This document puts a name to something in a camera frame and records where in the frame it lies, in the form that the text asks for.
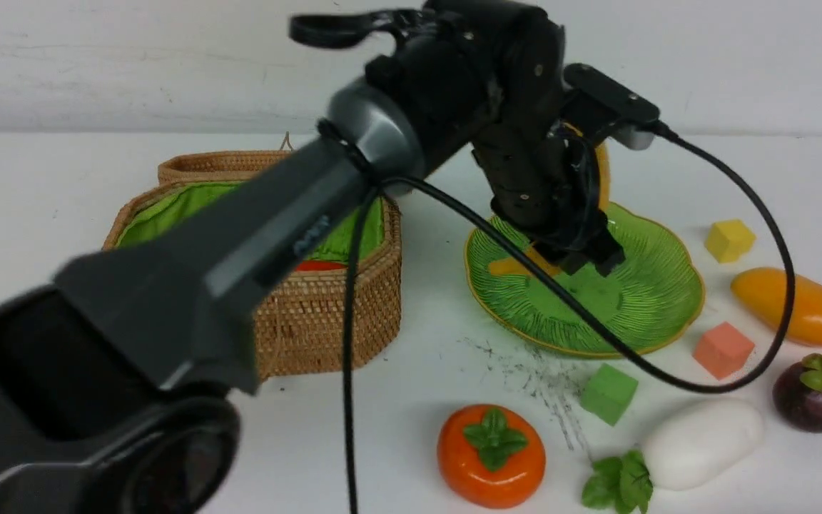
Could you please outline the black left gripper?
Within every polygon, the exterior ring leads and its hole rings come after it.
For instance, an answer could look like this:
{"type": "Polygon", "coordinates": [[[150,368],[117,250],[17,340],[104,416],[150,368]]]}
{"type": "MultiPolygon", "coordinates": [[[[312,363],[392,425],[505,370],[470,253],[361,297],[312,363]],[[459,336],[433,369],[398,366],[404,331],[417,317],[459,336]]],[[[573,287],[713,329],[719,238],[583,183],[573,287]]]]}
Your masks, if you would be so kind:
{"type": "Polygon", "coordinates": [[[604,230],[601,174],[593,144],[562,121],[564,43],[531,43],[505,56],[498,117],[473,140],[488,178],[493,209],[534,243],[549,276],[573,276],[587,257],[555,247],[585,247],[602,277],[625,263],[604,230]]]}

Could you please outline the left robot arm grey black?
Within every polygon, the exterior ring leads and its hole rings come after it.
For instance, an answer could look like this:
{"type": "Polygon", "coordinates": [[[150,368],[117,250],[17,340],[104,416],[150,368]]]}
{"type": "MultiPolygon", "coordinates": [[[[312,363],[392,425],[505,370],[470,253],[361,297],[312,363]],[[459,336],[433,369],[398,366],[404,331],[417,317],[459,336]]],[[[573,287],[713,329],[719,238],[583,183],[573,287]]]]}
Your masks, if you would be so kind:
{"type": "Polygon", "coordinates": [[[554,143],[580,98],[567,33],[514,1],[300,14],[300,44],[395,38],[336,92],[315,140],[148,243],[69,261],[0,305],[0,513],[196,513],[237,455],[233,388],[260,386],[258,306],[386,186],[473,144],[493,208],[568,273],[625,261],[598,201],[594,147],[554,143]]]}

